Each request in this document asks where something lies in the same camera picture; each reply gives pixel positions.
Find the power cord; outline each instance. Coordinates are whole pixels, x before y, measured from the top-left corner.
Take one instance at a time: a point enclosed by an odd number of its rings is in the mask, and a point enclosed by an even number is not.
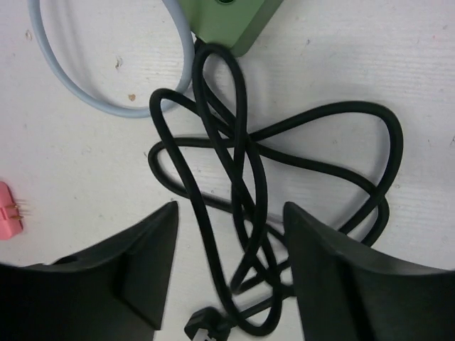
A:
[[[178,82],[176,91],[184,93],[190,86],[191,83],[191,65],[194,59],[194,48],[193,48],[193,36],[188,21],[186,20],[185,14],[177,0],[163,0],[164,5],[168,9],[173,22],[176,24],[178,34],[181,39],[183,48],[183,70],[180,81]],[[70,90],[76,97],[84,101],[91,107],[101,110],[108,114],[112,114],[119,117],[140,119],[150,115],[149,108],[138,108],[130,109],[124,107],[118,107],[110,103],[103,102],[96,99],[82,90],[76,85],[65,73],[57,58],[50,47],[46,31],[44,30],[43,18],[41,16],[41,4],[40,0],[28,0],[28,11],[30,13],[31,24],[33,31],[36,35],[36,40],[40,46],[41,51],[48,62],[54,75]],[[164,102],[161,105],[163,112],[168,111],[174,106],[173,102]]]
[[[235,83],[237,103],[235,115],[214,95],[204,79],[203,68],[211,55],[221,57],[230,69]],[[290,267],[289,260],[278,264],[270,242],[270,237],[273,237],[286,246],[284,235],[267,223],[267,179],[261,156],[289,166],[332,175],[362,188],[369,198],[339,228],[339,231],[344,234],[351,232],[377,208],[377,218],[366,237],[361,241],[365,245],[371,246],[381,235],[389,219],[390,211],[385,194],[392,185],[402,160],[402,128],[394,113],[379,104],[339,102],[311,109],[249,134],[247,132],[247,90],[240,66],[226,48],[213,44],[206,45],[199,40],[196,41],[196,56],[193,64],[193,91],[195,101],[173,90],[159,89],[151,95],[149,103],[151,118],[161,138],[161,141],[154,145],[149,152],[150,169],[164,187],[181,197],[190,199],[203,238],[213,283],[226,312],[226,316],[223,317],[214,308],[201,310],[193,315],[186,332],[190,338],[193,338],[199,330],[207,330],[208,337],[211,337],[212,340],[223,341],[228,338],[232,327],[239,326],[248,334],[263,337],[277,327],[282,314],[282,301],[289,296],[294,296],[294,289],[292,285],[285,284],[280,279],[281,272]],[[174,137],[163,116],[161,101],[164,99],[175,102],[197,114],[203,121],[208,138]],[[368,179],[346,168],[282,153],[262,143],[269,137],[310,121],[351,112],[376,116],[382,119],[387,127],[390,137],[390,153],[385,172],[378,185],[374,185]],[[231,201],[201,193],[179,147],[215,149],[232,183]],[[228,153],[229,148],[234,148],[233,158]],[[171,157],[183,185],[172,180],[161,167],[159,153],[164,149]],[[255,199],[250,195],[242,179],[245,154],[250,160],[255,180]],[[229,284],[223,273],[206,206],[232,214],[237,236],[245,251]],[[248,235],[245,229],[245,220],[252,223],[251,235]],[[257,258],[259,249],[264,252],[266,266]],[[257,272],[257,275],[245,280],[251,268]],[[241,311],[232,297],[244,293],[261,282],[266,282],[272,287],[271,296],[267,300]],[[269,312],[261,325],[255,325],[247,320],[248,317],[266,309],[269,309]]]

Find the stain on surface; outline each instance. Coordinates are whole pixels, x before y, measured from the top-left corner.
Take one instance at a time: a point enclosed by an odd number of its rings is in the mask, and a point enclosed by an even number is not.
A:
[[[123,65],[123,59],[119,55],[116,58],[117,63],[115,64],[115,69],[118,71],[118,69],[120,69],[120,67]]]
[[[27,39],[28,41],[32,41],[32,39],[33,39],[33,36],[31,35],[30,30],[27,30],[27,31],[26,31],[26,39]]]

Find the white wooden table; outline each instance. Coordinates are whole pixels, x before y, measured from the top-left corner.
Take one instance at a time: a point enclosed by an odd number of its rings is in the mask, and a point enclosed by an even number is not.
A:
[[[178,36],[160,0],[43,0],[59,61],[85,89],[111,102],[144,106],[173,87],[182,66]],[[387,198],[391,218],[375,248],[402,259],[455,267],[455,2],[286,0],[241,59],[251,130],[338,100],[379,102],[405,133],[400,173]],[[25,202],[25,230],[0,243],[0,260],[52,262],[88,247],[171,198],[181,225],[158,341],[186,340],[192,312],[218,304],[191,206],[160,186],[146,162],[159,138],[150,119],[110,117],[80,102],[53,76],[38,48],[25,1],[0,6],[0,179]],[[232,103],[226,69],[216,79]],[[202,134],[184,109],[167,114],[176,135]],[[375,119],[347,114],[314,122],[270,143],[281,150],[380,176],[388,146]],[[200,186],[228,196],[211,151],[185,150]],[[164,163],[176,174],[164,156]],[[270,211],[285,201],[338,226],[365,199],[352,185],[265,161]],[[228,215],[210,210],[225,271],[240,260]],[[263,296],[246,295],[241,302]],[[230,340],[249,340],[234,330]],[[296,303],[268,340],[301,340]]]

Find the cable plug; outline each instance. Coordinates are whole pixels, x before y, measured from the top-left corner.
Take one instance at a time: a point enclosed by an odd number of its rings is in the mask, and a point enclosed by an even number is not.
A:
[[[228,341],[230,328],[219,330],[225,318],[213,307],[195,312],[185,326],[185,334],[192,341]]]
[[[22,216],[9,187],[0,181],[0,240],[7,240],[22,232]]]

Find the black plastic object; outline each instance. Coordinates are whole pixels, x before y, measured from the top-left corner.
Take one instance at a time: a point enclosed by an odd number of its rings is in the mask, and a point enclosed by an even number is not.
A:
[[[170,202],[53,265],[0,265],[0,340],[150,341],[161,327],[178,228]]]
[[[185,334],[194,339],[200,329],[208,331],[208,337],[216,341],[227,341],[230,334],[230,328],[219,329],[219,326],[226,319],[214,307],[207,307],[196,311],[185,326]]]
[[[284,229],[305,341],[455,340],[455,272],[370,249],[290,202]]]

